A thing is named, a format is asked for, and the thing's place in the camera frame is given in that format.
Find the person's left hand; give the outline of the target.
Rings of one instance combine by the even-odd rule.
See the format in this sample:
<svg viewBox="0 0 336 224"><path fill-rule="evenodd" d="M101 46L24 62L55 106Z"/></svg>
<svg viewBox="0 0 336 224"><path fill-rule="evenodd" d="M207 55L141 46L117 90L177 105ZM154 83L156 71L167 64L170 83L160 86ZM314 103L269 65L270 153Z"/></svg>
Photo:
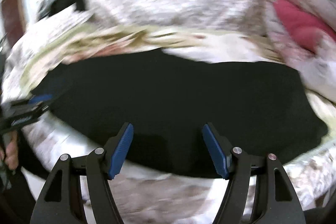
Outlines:
<svg viewBox="0 0 336 224"><path fill-rule="evenodd" d="M7 165L9 170L16 170L19 165L18 160L18 133L12 131L11 141L6 146L6 150L1 149L1 160Z"/></svg>

